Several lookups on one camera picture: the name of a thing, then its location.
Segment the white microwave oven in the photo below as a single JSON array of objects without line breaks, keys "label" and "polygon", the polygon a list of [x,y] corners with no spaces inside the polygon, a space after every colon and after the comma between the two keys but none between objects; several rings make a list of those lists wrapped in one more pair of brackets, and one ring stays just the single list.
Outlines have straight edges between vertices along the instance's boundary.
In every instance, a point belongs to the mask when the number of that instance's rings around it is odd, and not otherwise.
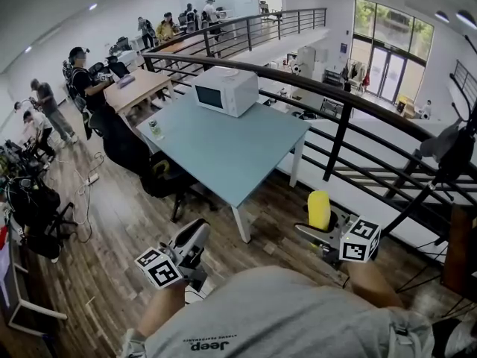
[{"label": "white microwave oven", "polygon": [[259,100],[259,80],[254,72],[240,70],[233,77],[216,75],[214,66],[192,82],[198,106],[239,118]]}]

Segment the dark curved railing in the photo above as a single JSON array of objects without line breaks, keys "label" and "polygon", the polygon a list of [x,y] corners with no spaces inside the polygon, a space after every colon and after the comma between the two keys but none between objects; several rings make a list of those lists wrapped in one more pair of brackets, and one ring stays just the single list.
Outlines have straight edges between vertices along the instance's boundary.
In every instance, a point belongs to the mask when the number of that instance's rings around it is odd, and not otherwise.
[{"label": "dark curved railing", "polygon": [[[327,163],[321,163],[311,157],[305,156],[304,160],[323,170],[324,178],[328,179],[334,176],[349,185],[361,190],[367,195],[387,204],[389,207],[399,211],[399,214],[422,192],[425,186],[430,183],[437,172],[426,164],[422,157],[405,151],[398,145],[381,138],[368,130],[360,128],[351,123],[351,113],[354,110],[369,114],[380,122],[391,126],[398,131],[414,138],[417,141],[426,141],[431,138],[430,134],[425,132],[417,125],[411,124],[408,120],[402,119],[394,113],[382,109],[352,95],[348,92],[340,90],[321,82],[314,81],[290,73],[277,71],[266,68],[264,66],[255,66],[249,63],[241,63],[230,60],[221,60],[214,57],[198,57],[193,55],[177,55],[169,53],[157,53],[151,56],[143,56],[144,62],[141,69],[149,72],[159,72],[161,67],[157,64],[161,60],[170,60],[172,63],[184,62],[187,66],[197,64],[199,67],[194,72],[186,69],[171,69],[171,74],[179,73],[181,75],[197,77],[201,73],[213,66],[223,66],[228,68],[240,69],[244,71],[254,72],[259,78],[288,84],[292,87],[301,88],[314,95],[322,95],[338,102],[342,107],[339,117],[331,116],[322,110],[313,108],[310,104],[304,104],[291,98],[283,98],[275,93],[261,89],[260,95],[267,98],[280,101],[291,105],[292,107],[309,111],[318,115],[319,118],[335,123],[338,127],[334,135],[318,128],[310,128],[309,132],[326,139],[332,143],[331,150],[327,151],[316,143],[306,142],[305,146],[311,150],[327,157]],[[402,168],[392,166],[390,163],[377,154],[373,154],[357,145],[352,145],[346,141],[347,133],[353,132],[365,139],[368,139],[398,155],[404,157],[406,165]],[[477,167],[471,162],[465,168],[462,175],[470,177],[471,182],[477,192]],[[459,178],[452,184],[439,183],[435,190],[428,196],[436,200],[437,204],[449,209],[454,205],[454,198],[460,195],[468,201],[468,206],[464,209],[470,215],[477,216],[477,199],[471,196],[470,192],[460,187],[457,182]],[[437,234],[439,239],[447,239],[448,231],[443,228],[434,227],[434,222],[442,222],[448,225],[450,221],[434,211],[433,204],[427,204],[426,199],[419,205],[414,212],[407,218],[411,218],[432,233]]]}]

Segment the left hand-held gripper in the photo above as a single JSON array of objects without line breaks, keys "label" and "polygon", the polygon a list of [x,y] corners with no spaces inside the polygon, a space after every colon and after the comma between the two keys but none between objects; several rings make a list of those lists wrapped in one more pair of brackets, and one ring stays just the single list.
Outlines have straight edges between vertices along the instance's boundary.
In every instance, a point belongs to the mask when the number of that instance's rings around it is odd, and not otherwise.
[{"label": "left hand-held gripper", "polygon": [[207,279],[201,254],[209,233],[209,223],[196,219],[181,228],[169,244],[161,242],[157,248],[147,249],[135,264],[158,290],[185,282],[199,292]]}]

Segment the black metal stand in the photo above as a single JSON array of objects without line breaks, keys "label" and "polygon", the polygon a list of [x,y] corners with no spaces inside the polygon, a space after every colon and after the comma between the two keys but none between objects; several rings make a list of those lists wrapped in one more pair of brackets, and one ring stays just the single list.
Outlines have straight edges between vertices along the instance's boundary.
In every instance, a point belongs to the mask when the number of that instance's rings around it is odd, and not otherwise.
[{"label": "black metal stand", "polygon": [[454,74],[449,77],[458,88],[466,102],[467,118],[458,116],[455,124],[446,128],[439,136],[422,142],[420,153],[424,157],[433,157],[438,164],[434,179],[422,192],[381,232],[387,236],[402,223],[435,190],[439,183],[454,183],[470,165],[477,137],[477,95],[473,103],[467,97],[464,86]]}]

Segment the black metal railing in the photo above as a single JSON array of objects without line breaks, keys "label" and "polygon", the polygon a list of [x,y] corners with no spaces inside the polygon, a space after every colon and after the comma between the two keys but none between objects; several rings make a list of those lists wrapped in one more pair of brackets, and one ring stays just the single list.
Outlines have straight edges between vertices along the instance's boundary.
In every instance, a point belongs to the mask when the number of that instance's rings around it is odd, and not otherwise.
[{"label": "black metal railing", "polygon": [[221,19],[218,24],[190,34],[176,34],[173,39],[142,52],[191,55],[235,55],[251,51],[271,40],[282,40],[294,34],[304,34],[325,28],[325,7],[276,11],[255,16]]}]

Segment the dark brown wooden panel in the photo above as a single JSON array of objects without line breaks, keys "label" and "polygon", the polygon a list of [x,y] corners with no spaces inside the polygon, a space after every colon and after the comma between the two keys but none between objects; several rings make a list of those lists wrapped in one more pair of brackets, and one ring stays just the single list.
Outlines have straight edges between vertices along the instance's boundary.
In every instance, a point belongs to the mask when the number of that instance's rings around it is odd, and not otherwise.
[{"label": "dark brown wooden panel", "polygon": [[441,283],[477,303],[477,216],[454,204]]}]

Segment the black mesh office chair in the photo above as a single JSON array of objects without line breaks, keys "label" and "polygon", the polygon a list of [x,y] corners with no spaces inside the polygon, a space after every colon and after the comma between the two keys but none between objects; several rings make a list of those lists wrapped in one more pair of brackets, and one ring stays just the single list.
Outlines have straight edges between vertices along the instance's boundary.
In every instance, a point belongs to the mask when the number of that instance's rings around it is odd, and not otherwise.
[{"label": "black mesh office chair", "polygon": [[99,82],[100,74],[107,72],[107,67],[102,62],[97,62],[88,68],[91,79],[96,83]]},{"label": "black mesh office chair", "polygon": [[109,56],[106,58],[106,61],[107,61],[107,67],[119,79],[123,78],[125,75],[130,74],[125,64],[119,61],[119,59],[116,56]]}]

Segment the light wooden table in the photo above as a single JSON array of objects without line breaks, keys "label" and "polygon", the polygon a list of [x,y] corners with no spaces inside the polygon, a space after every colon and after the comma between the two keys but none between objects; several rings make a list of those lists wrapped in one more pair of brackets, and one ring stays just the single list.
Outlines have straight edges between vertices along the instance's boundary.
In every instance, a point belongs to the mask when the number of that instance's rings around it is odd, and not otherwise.
[{"label": "light wooden table", "polygon": [[169,76],[143,69],[137,69],[130,74],[136,80],[123,89],[117,87],[116,81],[104,90],[107,103],[123,118],[127,125],[129,122],[126,115],[130,109],[141,101],[148,100],[153,94],[167,89],[171,100],[176,99],[176,93]]}]

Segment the person's right forearm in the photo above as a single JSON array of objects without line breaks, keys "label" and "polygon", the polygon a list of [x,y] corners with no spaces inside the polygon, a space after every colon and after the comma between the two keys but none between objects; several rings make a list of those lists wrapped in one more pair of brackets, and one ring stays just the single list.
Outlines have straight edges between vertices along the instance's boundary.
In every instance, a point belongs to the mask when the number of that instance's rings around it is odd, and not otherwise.
[{"label": "person's right forearm", "polygon": [[378,308],[404,308],[403,302],[372,260],[347,262],[347,273],[353,292]]}]

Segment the person's left forearm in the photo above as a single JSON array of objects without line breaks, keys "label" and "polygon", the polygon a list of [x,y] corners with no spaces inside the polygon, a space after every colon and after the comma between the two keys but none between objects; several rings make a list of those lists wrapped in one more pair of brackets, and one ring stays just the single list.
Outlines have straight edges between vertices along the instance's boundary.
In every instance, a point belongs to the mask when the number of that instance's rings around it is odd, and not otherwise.
[{"label": "person's left forearm", "polygon": [[178,281],[159,290],[151,299],[136,327],[144,337],[152,336],[171,317],[185,306],[187,283]]}]

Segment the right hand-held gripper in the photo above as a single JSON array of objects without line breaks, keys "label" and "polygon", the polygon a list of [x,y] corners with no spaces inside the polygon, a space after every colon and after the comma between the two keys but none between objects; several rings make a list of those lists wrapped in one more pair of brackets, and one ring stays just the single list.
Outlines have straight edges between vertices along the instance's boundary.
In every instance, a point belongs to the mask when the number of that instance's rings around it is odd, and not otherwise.
[{"label": "right hand-held gripper", "polygon": [[380,224],[363,216],[350,216],[336,206],[331,206],[331,232],[305,223],[296,223],[294,230],[306,241],[319,245],[323,249],[323,258],[329,264],[366,263],[377,252],[381,236]]}]

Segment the white cabinet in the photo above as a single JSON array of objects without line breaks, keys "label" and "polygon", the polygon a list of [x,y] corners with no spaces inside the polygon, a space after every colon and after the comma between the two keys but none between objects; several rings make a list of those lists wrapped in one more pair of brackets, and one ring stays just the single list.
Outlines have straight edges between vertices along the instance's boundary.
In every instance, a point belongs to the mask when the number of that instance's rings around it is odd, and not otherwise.
[{"label": "white cabinet", "polygon": [[311,46],[304,46],[297,51],[297,59],[294,71],[304,78],[312,78],[315,70],[316,49]]}]

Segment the glass entrance doors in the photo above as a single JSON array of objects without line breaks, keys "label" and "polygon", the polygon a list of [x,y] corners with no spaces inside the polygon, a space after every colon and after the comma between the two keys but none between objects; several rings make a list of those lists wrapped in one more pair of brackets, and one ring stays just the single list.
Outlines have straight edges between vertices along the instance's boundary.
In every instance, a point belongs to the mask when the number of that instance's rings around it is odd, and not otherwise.
[{"label": "glass entrance doors", "polygon": [[355,0],[350,61],[364,66],[364,90],[388,103],[413,102],[432,48],[434,26],[391,7]]}]

